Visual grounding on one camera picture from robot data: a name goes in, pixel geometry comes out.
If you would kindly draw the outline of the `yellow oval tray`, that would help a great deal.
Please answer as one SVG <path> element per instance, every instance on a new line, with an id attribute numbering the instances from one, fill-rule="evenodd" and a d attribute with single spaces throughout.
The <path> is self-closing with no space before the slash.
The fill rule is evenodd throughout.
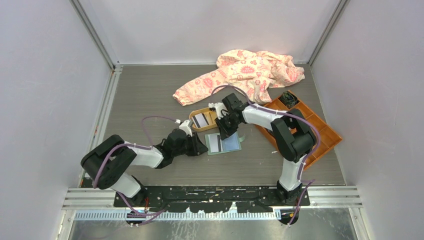
<path id="1" fill-rule="evenodd" d="M 192 121 L 192 128 L 196 132 L 204 132 L 217 127 L 215 119 L 217 113 L 208 107 L 192 111 L 189 119 Z"/>

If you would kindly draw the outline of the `green card holder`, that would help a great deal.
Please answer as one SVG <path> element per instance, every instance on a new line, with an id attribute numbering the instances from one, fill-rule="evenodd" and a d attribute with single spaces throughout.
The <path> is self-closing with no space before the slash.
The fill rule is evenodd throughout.
<path id="1" fill-rule="evenodd" d="M 206 146 L 208 147 L 207 154 L 209 156 L 240 151 L 242 149 L 241 143 L 245 140 L 245 137 L 246 137 L 245 135 L 240 137 L 238 135 L 238 132 L 236 132 L 232 136 L 230 136 L 229 138 L 227 138 L 225 140 L 221 140 L 221 142 L 222 142 L 222 152 L 211 153 L 210 150 L 209 150 L 208 135 L 210 135 L 210 134 L 205 135 L 205 143 L 206 143 Z"/>

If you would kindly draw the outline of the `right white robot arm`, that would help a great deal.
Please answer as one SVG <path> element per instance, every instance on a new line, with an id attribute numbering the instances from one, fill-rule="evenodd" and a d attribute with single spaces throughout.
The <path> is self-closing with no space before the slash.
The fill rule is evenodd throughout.
<path id="1" fill-rule="evenodd" d="M 271 132 L 283 157 L 282 171 L 276 183 L 276 195 L 283 205 L 291 205 L 302 188 L 304 163 L 318 143 L 312 125 L 297 109 L 283 111 L 256 103 L 242 102 L 230 94 L 221 102 L 210 103 L 216 112 L 215 123 L 222 140 L 232 136 L 240 124 L 253 124 Z"/>

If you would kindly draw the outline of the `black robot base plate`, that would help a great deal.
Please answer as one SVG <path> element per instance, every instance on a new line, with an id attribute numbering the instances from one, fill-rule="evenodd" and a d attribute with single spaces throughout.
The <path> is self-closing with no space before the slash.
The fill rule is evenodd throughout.
<path id="1" fill-rule="evenodd" d="M 169 213 L 226 213 L 234 205 L 237 213 L 268 213 L 275 207 L 295 208 L 298 203 L 310 205 L 308 193 L 291 200 L 282 200 L 275 186 L 147 186 L 145 199 L 134 208 L 152 212 L 166 209 Z"/>

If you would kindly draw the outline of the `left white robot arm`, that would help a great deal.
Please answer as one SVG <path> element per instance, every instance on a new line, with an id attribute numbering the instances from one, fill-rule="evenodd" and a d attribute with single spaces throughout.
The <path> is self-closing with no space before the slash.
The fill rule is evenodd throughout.
<path id="1" fill-rule="evenodd" d="M 113 189 L 122 194 L 123 200 L 138 207 L 144 204 L 147 189 L 136 177 L 127 173 L 130 166 L 162 169 L 176 157 L 197 157 L 208 150 L 197 133 L 186 133 L 182 129 L 174 129 L 153 146 L 130 143 L 114 134 L 87 153 L 80 165 L 91 177 L 93 188 Z"/>

